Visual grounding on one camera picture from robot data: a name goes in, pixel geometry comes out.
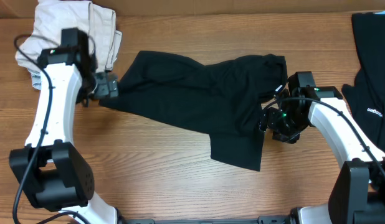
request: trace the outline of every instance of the white towel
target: white towel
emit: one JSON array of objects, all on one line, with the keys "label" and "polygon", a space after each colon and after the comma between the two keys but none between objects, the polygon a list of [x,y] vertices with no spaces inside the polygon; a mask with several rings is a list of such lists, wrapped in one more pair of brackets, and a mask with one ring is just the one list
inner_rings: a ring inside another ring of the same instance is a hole
[{"label": "white towel", "polygon": [[[35,9],[35,23],[32,34],[41,35],[61,43],[61,30],[74,28],[88,33],[96,43],[97,72],[112,70],[118,55],[122,33],[115,30],[116,14],[114,10],[94,5],[90,1],[39,0]],[[29,37],[21,45],[31,59],[36,60],[42,49],[56,47],[54,44]],[[93,52],[89,40],[90,53]],[[40,90],[40,70],[19,52],[16,53],[18,65],[26,67],[31,73],[32,86]]]}]

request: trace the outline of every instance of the black cloth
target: black cloth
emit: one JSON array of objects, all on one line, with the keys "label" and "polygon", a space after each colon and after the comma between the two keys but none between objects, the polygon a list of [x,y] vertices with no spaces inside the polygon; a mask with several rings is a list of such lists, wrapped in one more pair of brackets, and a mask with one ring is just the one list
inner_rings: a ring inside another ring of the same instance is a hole
[{"label": "black cloth", "polygon": [[209,134],[211,158],[260,170],[261,103],[287,81],[284,57],[249,55],[215,65],[161,52],[140,52],[100,105]]},{"label": "black cloth", "polygon": [[354,120],[385,152],[385,15],[353,14],[352,25],[361,70],[342,93]]}]

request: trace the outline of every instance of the wooden floor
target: wooden floor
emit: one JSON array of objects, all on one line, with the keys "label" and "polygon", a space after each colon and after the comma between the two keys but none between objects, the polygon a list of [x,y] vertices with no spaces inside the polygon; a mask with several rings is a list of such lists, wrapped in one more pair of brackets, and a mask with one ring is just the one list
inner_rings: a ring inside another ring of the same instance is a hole
[{"label": "wooden floor", "polygon": [[[249,54],[284,55],[288,74],[311,70],[318,86],[353,83],[359,70],[349,14],[119,17],[123,40],[114,72],[122,76],[140,50],[172,52],[203,64]],[[31,19],[0,19],[0,223],[11,223],[18,188],[8,155],[22,148],[39,92],[17,66],[12,40]],[[339,173],[325,140],[308,128],[294,145],[267,135],[262,170],[211,160],[209,137],[140,116],[77,106],[75,145],[93,169],[96,191],[127,218],[255,218],[328,200]],[[53,215],[25,196],[22,223]]]}]

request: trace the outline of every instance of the pile of white fabric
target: pile of white fabric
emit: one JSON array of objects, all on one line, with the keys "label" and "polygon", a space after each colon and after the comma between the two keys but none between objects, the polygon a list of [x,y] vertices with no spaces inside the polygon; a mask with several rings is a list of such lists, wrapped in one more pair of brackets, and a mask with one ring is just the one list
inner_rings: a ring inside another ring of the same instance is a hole
[{"label": "pile of white fabric", "polygon": [[[35,9],[34,35],[41,35],[61,43],[61,30],[74,28],[86,32],[96,43],[97,72],[112,70],[116,60],[122,33],[115,29],[114,10],[94,5],[90,1],[39,0]],[[20,49],[31,59],[36,60],[42,49],[55,48],[48,41],[29,37]],[[93,43],[89,40],[89,51]],[[32,86],[40,90],[40,70],[19,52],[16,53],[18,65],[26,67],[32,76]]]}]

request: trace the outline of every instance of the wooden tabletop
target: wooden tabletop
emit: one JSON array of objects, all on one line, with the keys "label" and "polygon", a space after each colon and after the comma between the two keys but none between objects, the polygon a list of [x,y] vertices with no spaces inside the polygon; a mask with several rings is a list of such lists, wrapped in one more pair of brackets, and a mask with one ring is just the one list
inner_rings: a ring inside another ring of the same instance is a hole
[{"label": "wooden tabletop", "polygon": [[[140,50],[172,52],[203,64],[249,54],[284,55],[288,74],[312,71],[318,86],[353,83],[359,70],[350,14],[253,14],[189,17],[119,17],[123,32],[114,72],[120,77]],[[32,31],[32,19],[0,19],[0,223],[11,223],[18,183],[10,150],[24,146],[39,92],[14,59],[12,40]],[[256,218],[293,207],[326,203],[339,174],[331,149],[315,128],[296,144],[267,133],[262,170],[210,158],[206,134],[137,115],[77,105],[74,141],[93,169],[95,190],[127,218]],[[53,215],[29,205],[22,223]]]}]

